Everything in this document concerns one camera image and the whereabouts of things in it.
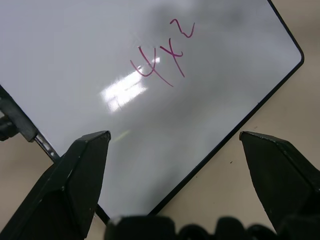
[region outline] white surface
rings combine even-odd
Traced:
[[[301,60],[267,0],[3,0],[0,32],[0,83],[59,155],[111,131],[110,217],[149,213]]]

